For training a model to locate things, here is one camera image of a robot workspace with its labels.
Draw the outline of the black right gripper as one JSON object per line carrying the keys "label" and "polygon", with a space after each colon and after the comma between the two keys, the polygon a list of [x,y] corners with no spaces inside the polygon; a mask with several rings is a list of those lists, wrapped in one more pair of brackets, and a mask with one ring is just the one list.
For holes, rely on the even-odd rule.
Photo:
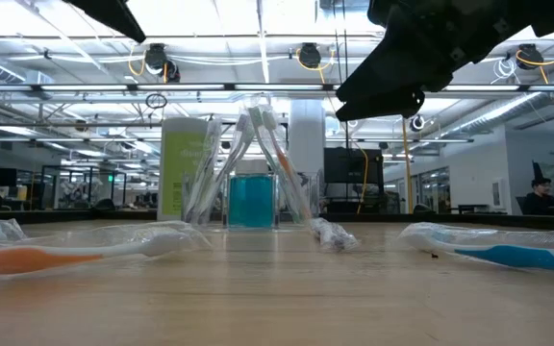
{"label": "black right gripper", "polygon": [[416,115],[425,101],[418,88],[445,87],[513,34],[502,1],[371,1],[367,16],[384,37],[338,88],[339,121]]}

